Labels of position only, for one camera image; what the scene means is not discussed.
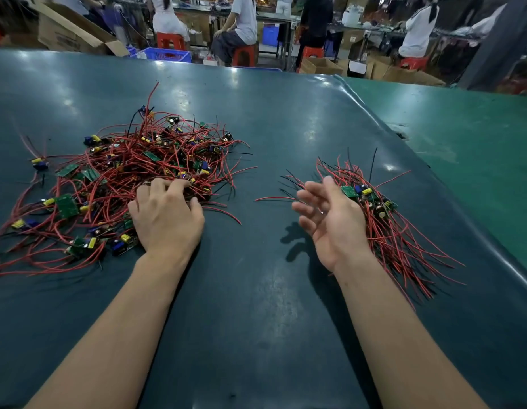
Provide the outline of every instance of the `black shirt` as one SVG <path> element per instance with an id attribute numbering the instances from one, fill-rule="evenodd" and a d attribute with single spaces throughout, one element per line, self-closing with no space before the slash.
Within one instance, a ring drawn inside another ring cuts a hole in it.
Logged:
<path id="1" fill-rule="evenodd" d="M 301 13 L 301 24 L 308 26 L 314 37 L 326 36 L 328 23 L 333 20 L 332 0 L 307 0 Z"/>

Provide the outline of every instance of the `hand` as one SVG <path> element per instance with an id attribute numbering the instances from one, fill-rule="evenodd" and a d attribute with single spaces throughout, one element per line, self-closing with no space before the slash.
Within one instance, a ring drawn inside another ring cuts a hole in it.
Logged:
<path id="1" fill-rule="evenodd" d="M 183 179 L 171 182 L 155 178 L 150 186 L 139 186 L 137 199 L 128 204 L 146 254 L 167 264 L 181 264 L 182 271 L 201 239 L 205 224 L 197 198 L 192 198 L 189 207 L 184 200 L 184 188 L 189 185 Z"/>
<path id="2" fill-rule="evenodd" d="M 353 253 L 371 253 L 362 209 L 343 194 L 331 177 L 324 178 L 323 184 L 307 181 L 305 188 L 297 192 L 305 204 L 296 201 L 292 208 L 300 215 L 299 224 L 312 237 L 325 268 L 333 273 L 338 262 Z"/>

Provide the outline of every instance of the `person in black shirt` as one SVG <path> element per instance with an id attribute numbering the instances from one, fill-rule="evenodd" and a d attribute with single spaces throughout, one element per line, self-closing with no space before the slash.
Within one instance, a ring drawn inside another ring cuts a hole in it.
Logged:
<path id="1" fill-rule="evenodd" d="M 326 41 L 328 23 L 333 19 L 332 0 L 307 0 L 301 13 L 302 26 L 307 30 L 299 38 L 299 53 L 295 67 L 299 68 L 305 47 L 323 47 Z"/>

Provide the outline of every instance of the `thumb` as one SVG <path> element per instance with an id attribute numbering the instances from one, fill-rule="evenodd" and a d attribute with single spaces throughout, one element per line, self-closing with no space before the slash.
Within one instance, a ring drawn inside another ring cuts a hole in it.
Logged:
<path id="1" fill-rule="evenodd" d="M 337 204 L 343 200 L 343 192 L 335 184 L 335 181 L 330 176 L 325 177 L 322 183 L 324 184 L 324 189 L 326 190 L 328 201 L 331 207 L 333 208 L 333 206 L 337 206 Z"/>
<path id="2" fill-rule="evenodd" d="M 203 215 L 203 207 L 199 204 L 199 201 L 196 197 L 190 199 L 190 210 L 192 211 L 192 216 L 194 220 L 203 227 L 205 223 L 205 216 Z"/>

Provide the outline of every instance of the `gray pants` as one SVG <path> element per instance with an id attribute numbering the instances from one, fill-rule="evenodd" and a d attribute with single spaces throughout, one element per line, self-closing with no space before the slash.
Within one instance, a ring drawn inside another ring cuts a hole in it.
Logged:
<path id="1" fill-rule="evenodd" d="M 247 46 L 235 30 L 223 32 L 212 41 L 211 53 L 226 64 L 231 64 L 237 47 Z"/>

